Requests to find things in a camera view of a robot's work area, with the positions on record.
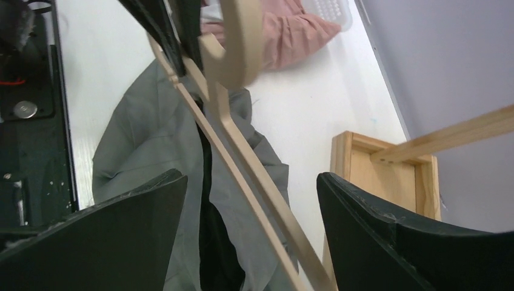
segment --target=gray wall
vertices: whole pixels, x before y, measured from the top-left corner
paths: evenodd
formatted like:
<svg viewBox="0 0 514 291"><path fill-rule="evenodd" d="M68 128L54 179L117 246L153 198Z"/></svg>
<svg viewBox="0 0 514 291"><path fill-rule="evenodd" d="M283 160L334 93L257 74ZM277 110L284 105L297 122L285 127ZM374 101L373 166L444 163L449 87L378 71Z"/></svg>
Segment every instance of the gray wall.
<svg viewBox="0 0 514 291"><path fill-rule="evenodd" d="M513 0L359 1L411 138L514 103ZM437 154L443 220L514 229L513 149L509 134Z"/></svg>

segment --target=dark fabric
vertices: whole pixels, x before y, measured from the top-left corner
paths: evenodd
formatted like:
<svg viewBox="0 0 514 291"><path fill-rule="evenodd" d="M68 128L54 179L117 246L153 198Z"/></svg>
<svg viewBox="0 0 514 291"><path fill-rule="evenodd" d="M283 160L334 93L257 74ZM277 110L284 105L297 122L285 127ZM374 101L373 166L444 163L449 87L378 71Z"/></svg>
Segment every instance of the dark fabric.
<svg viewBox="0 0 514 291"><path fill-rule="evenodd" d="M0 253L0 289L161 291L186 188L170 170L36 236L18 233L26 239Z"/></svg>
<svg viewBox="0 0 514 291"><path fill-rule="evenodd" d="M514 287L514 232L486 233L435 221L333 173L318 176L318 198L340 289Z"/></svg>
<svg viewBox="0 0 514 291"><path fill-rule="evenodd" d="M178 39L186 54L203 70L202 57L198 37L202 35L200 28L200 0L169 0L172 19Z"/></svg>
<svg viewBox="0 0 514 291"><path fill-rule="evenodd" d="M200 285L202 291L239 291L244 271L230 242L227 228L218 209L209 201L212 185L212 149L202 130L196 127L204 155L204 181L200 209Z"/></svg>

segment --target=wooden stick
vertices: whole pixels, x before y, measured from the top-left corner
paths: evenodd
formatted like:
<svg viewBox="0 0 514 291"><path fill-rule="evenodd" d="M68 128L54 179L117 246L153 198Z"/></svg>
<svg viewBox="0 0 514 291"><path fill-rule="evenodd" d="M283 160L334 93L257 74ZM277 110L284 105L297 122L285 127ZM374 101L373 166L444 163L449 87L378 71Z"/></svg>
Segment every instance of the wooden stick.
<svg viewBox="0 0 514 291"><path fill-rule="evenodd" d="M374 162L401 162L514 131L514 104L371 155Z"/></svg>
<svg viewBox="0 0 514 291"><path fill-rule="evenodd" d="M437 158L415 166L416 213L441 221Z"/></svg>

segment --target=wooden clothes hanger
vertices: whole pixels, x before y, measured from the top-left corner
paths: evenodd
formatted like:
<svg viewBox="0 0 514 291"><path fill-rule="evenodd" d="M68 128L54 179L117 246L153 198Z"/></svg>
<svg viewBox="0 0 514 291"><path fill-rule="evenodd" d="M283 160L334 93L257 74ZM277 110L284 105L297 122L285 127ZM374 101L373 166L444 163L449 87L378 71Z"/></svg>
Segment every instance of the wooden clothes hanger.
<svg viewBox="0 0 514 291"><path fill-rule="evenodd" d="M323 291L337 290L335 283L330 281L314 248L309 243L307 236L275 183L230 116L227 89L243 88L257 77L261 69L262 13L257 13L261 11L260 3L258 0L221 0L220 4L224 15L225 48L212 34L200 36L198 41L204 73L200 71L191 58L182 55L187 75L198 86L205 106L220 125L226 140L263 197L266 206L271 210L280 230L298 257L312 287L315 290ZM307 290L233 158L223 146L189 92L179 82L177 74L162 54L159 44L150 35L149 40L158 62L167 73L169 81L181 93L196 122L211 145L218 151L232 178L248 201L292 287L294 290Z"/></svg>
<svg viewBox="0 0 514 291"><path fill-rule="evenodd" d="M224 15L225 48L212 34L200 36L198 42L204 72L200 71L194 60L182 54L186 74L198 86L205 106L220 125L226 140L264 198L266 206L271 210L280 230L296 253L312 287L316 291L337 290L326 239L323 255L324 264L322 264L271 177L230 116L227 89L240 89L248 85L257 77L261 69L262 23L261 13L256 13L261 11L259 1L220 0L220 4ZM295 290L306 290L306 286L300 280L288 254L233 158L223 146L189 92L179 82L177 74L162 54L159 44L150 35L149 40L152 50L165 70L169 81L181 93L196 122L210 144L218 151L232 178L248 201L292 287ZM514 105L400 145L390 145L377 141L380 146L368 145L373 149L370 160L385 164L394 164L410 159L416 162L426 162L426 159L436 161L434 157L428 155L511 131L514 131Z"/></svg>

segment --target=white plastic container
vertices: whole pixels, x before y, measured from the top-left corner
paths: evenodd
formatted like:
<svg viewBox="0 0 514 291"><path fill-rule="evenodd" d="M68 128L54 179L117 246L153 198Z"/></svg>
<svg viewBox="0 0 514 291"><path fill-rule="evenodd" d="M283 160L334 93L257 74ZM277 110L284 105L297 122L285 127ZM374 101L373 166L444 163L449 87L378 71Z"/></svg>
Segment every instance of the white plastic container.
<svg viewBox="0 0 514 291"><path fill-rule="evenodd" d="M352 26L348 0L303 0L302 4L309 13L341 25L343 32Z"/></svg>

